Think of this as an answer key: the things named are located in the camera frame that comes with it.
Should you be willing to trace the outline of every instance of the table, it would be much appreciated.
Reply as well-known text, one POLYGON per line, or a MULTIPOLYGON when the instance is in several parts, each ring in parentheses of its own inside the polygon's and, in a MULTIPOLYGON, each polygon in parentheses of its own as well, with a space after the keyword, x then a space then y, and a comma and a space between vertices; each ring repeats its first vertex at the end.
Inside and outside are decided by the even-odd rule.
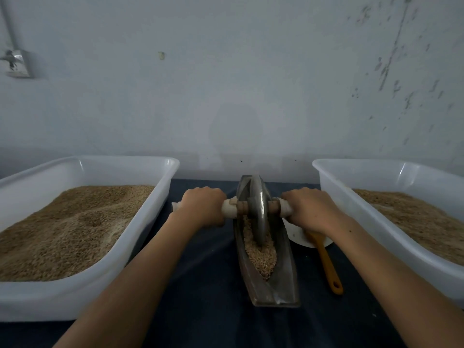
MULTIPOLYGON (((237 182, 172 180, 165 206, 144 244, 158 232, 190 188, 221 188, 235 196, 237 182)), ((271 196, 304 186, 266 183, 271 196)), ((327 251, 345 294, 334 295, 315 249, 291 242, 301 307, 256 308, 241 278, 232 221, 200 230, 185 249, 153 317, 144 347, 405 347, 356 269, 337 245, 327 251)), ((0 323, 7 347, 51 347, 72 322, 0 323)))

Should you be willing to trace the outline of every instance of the white plastic basin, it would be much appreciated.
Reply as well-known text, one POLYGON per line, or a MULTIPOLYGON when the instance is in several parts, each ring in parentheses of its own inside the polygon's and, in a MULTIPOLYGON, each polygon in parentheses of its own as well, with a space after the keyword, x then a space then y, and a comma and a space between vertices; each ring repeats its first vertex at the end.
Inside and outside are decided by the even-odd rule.
POLYGON ((464 178, 399 160, 317 159, 321 189, 378 242, 464 308, 464 266, 420 246, 351 188, 403 192, 464 222, 464 178))
POLYGON ((0 180, 0 232, 80 186, 156 185, 112 249, 90 268, 48 282, 0 282, 0 321, 76 319, 119 274, 166 201, 179 161, 149 156, 57 159, 0 180))

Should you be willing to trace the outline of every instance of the grain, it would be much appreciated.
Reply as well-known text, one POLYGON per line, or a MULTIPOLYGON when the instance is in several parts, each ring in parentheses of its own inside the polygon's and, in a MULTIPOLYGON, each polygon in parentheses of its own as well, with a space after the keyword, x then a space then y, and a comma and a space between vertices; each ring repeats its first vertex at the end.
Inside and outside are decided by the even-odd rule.
POLYGON ((78 187, 0 233, 0 281, 52 281, 104 257, 153 186, 78 187))
POLYGON ((398 192, 354 191, 435 255, 464 266, 464 224, 423 200, 398 192))
POLYGON ((268 280, 277 263, 277 253, 272 237, 268 232, 263 246, 260 247, 253 238, 252 223, 247 216, 243 216, 243 223, 243 240, 246 253, 261 276, 268 280))

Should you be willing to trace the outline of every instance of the hand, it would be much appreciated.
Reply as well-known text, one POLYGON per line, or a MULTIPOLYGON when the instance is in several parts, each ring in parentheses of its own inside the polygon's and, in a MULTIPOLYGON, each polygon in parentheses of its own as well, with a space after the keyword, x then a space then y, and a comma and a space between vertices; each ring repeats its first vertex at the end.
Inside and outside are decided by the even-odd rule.
POLYGON ((210 187, 189 189, 182 197, 181 206, 176 212, 186 212, 199 228, 223 226, 222 203, 226 199, 224 192, 210 187))
POLYGON ((294 189, 283 193, 282 199, 287 200, 293 209, 293 215, 288 218, 290 223, 329 237, 329 233, 347 217, 326 192, 317 189, 294 189))

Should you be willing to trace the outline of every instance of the white wall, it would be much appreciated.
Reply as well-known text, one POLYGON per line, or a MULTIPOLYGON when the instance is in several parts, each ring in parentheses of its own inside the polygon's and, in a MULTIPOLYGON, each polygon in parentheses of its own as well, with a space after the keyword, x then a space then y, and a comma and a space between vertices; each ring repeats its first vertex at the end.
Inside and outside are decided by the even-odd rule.
POLYGON ((7 1, 38 79, 0 75, 0 176, 85 153, 188 178, 317 182, 320 157, 464 174, 464 0, 7 1))

